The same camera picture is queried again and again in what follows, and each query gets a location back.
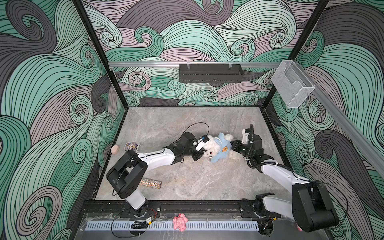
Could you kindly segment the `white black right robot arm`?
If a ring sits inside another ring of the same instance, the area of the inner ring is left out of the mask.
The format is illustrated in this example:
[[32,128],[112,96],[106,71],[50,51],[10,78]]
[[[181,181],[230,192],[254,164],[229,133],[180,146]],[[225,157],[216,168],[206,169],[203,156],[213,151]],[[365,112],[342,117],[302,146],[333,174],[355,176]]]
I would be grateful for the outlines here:
[[257,216],[266,218],[262,223],[264,226],[278,217],[294,220],[307,233],[339,225],[340,218],[324,183],[300,177],[291,168],[266,155],[260,136],[246,135],[245,139],[245,143],[232,141],[232,150],[246,159],[249,168],[271,177],[291,194],[289,201],[276,198],[273,193],[255,197],[254,211]]

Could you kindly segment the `aluminium rail right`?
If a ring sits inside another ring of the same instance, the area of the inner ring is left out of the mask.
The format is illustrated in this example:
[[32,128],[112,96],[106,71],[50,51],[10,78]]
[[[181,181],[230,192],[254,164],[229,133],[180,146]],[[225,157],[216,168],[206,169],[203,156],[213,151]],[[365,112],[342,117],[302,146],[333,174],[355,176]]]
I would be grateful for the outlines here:
[[348,135],[359,152],[367,158],[374,169],[384,176],[384,156],[370,142],[369,139],[348,118],[352,108],[348,108],[344,92],[339,88],[332,77],[317,67],[310,67],[307,72],[301,64],[295,63],[298,68],[299,79],[304,85],[312,87],[312,94],[323,104],[327,112],[336,121],[343,133]]

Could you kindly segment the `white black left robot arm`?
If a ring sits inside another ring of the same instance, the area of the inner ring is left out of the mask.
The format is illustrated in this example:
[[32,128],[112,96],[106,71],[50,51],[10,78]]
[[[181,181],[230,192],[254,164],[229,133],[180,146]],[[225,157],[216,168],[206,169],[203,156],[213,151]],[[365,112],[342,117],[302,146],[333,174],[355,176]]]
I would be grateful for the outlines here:
[[138,189],[144,174],[159,167],[180,163],[184,157],[199,160],[204,155],[203,147],[208,141],[207,135],[197,139],[192,133],[185,132],[178,140],[157,152],[138,154],[129,150],[107,172],[106,179],[118,196],[131,206],[133,214],[141,217],[148,208],[148,200]]

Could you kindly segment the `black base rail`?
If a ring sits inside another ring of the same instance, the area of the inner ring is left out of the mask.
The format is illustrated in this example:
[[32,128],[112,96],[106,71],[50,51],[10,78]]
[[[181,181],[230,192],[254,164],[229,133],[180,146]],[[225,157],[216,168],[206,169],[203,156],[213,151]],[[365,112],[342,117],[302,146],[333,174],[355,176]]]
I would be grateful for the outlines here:
[[[260,215],[263,207],[260,200],[149,200],[144,210],[150,213],[241,213],[246,216]],[[85,201],[83,212],[120,212],[134,210],[126,201]]]

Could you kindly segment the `black wall-mounted tray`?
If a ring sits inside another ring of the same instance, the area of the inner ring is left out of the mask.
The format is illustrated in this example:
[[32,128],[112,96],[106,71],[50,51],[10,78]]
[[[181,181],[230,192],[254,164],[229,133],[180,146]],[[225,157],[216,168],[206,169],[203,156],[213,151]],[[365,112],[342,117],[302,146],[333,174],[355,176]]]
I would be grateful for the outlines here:
[[182,83],[240,83],[243,77],[241,65],[179,66],[179,80]]

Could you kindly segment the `black left corner post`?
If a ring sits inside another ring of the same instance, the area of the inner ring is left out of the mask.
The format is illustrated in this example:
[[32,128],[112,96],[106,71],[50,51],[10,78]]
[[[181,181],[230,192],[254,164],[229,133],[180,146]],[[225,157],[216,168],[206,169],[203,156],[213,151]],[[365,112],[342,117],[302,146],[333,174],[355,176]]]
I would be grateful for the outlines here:
[[119,82],[116,78],[115,73],[110,69],[107,56],[106,56],[106,54],[102,48],[102,45],[101,45],[101,43],[97,37],[96,31],[93,28],[91,20],[87,14],[86,9],[85,9],[85,6],[84,6],[83,2],[80,0],[73,0],[73,4],[74,4],[74,6],[75,6],[75,8],[79,14],[79,17],[80,17],[89,37],[91,39],[92,44],[96,48],[96,52],[97,52],[97,54],[101,60],[101,63],[103,65],[104,69],[106,70],[107,76],[109,77],[112,86],[114,87],[115,91],[117,92],[117,95],[118,95],[118,97],[119,97],[119,99],[123,105],[123,108],[127,112],[129,110],[129,106],[128,106],[127,101],[124,97],[124,94],[120,88],[120,85],[119,85]]

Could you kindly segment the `glitter multicolour tube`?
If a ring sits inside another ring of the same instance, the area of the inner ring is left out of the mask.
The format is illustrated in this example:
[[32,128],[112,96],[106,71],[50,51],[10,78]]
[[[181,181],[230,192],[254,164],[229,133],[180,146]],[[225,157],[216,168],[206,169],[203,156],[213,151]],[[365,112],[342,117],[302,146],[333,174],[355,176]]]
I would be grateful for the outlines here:
[[157,180],[142,178],[140,181],[140,186],[159,190],[161,189],[162,182]]

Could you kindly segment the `aluminium rail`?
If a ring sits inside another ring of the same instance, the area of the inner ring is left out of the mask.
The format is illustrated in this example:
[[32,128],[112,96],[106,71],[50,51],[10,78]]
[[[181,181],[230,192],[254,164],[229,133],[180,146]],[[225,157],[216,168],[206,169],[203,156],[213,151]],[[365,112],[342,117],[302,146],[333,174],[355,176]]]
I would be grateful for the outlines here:
[[241,65],[244,68],[277,68],[280,62],[263,63],[263,62],[108,62],[111,68],[176,68],[180,65],[225,65],[231,67],[233,65]]
[[370,142],[369,139],[348,118],[352,108],[348,108],[344,92],[339,88],[332,77],[317,67],[310,67],[307,72],[301,64],[295,63],[298,68],[299,79],[304,85],[312,87],[312,94],[323,104],[327,112],[336,121],[343,133],[348,135],[359,152],[367,158],[374,169],[384,176],[384,156]]

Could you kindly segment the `aluminium rail back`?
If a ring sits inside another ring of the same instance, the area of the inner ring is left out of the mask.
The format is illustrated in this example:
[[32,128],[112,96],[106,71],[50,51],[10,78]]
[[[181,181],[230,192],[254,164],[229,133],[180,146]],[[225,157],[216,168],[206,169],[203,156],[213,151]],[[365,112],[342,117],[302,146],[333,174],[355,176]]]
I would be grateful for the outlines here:
[[176,68],[180,65],[225,65],[231,67],[233,65],[241,65],[244,68],[277,68],[280,62],[263,63],[263,62],[108,62],[111,68]]

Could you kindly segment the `clear acrylic wall bin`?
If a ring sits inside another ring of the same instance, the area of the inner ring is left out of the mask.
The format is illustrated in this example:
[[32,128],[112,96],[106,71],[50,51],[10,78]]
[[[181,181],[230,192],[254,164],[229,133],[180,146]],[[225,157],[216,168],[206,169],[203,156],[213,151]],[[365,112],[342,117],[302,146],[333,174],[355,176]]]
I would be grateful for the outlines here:
[[272,76],[272,83],[289,109],[299,108],[315,90],[305,69],[293,60],[280,63]]

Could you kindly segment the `pink plush toy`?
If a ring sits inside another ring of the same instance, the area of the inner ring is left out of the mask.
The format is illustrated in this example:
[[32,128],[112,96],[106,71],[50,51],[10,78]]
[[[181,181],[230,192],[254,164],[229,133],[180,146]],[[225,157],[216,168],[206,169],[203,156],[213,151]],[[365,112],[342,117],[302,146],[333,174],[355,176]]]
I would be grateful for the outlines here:
[[188,218],[185,216],[185,214],[179,214],[178,216],[174,217],[173,219],[173,228],[174,230],[179,230],[180,232],[183,232],[187,229],[187,223]]

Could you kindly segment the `black cage corner post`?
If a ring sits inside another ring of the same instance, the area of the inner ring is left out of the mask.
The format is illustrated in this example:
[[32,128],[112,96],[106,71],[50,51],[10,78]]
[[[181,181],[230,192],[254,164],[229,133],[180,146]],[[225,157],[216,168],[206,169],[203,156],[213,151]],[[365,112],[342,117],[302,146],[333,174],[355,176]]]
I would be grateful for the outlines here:
[[[295,44],[293,50],[291,51],[291,53],[288,57],[288,60],[295,60],[297,58],[300,50],[302,49],[302,47],[307,42],[309,36],[311,35],[313,29],[315,28],[319,18],[321,17],[321,14],[325,10],[328,3],[329,3],[329,0],[321,0],[318,2],[318,4],[316,5],[311,17],[309,18],[308,22],[306,23],[305,28],[304,28],[303,32],[301,33],[297,43]],[[263,105],[262,105],[262,108],[261,108],[262,111],[265,111],[267,109],[267,107],[270,104],[272,98],[274,97],[276,91],[277,91],[276,87],[273,86],[272,89],[270,90],[268,96],[266,97]]]

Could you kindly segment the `colourful card box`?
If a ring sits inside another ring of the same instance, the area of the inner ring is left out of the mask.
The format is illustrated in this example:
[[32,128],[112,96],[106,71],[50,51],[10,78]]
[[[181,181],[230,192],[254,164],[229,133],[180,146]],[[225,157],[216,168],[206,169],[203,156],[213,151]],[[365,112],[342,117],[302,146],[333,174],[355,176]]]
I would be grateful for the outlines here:
[[138,151],[140,145],[141,145],[140,143],[127,142],[124,146],[124,151],[130,151],[130,150]]

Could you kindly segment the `pink round wooden block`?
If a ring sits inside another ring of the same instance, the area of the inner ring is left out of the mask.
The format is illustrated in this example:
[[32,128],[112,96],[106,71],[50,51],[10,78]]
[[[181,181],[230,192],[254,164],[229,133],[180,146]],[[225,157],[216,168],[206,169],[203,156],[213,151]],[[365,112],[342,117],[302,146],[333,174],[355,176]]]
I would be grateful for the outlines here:
[[119,150],[120,150],[120,147],[118,145],[113,145],[111,147],[111,154],[115,155],[115,154],[117,154],[119,152]]

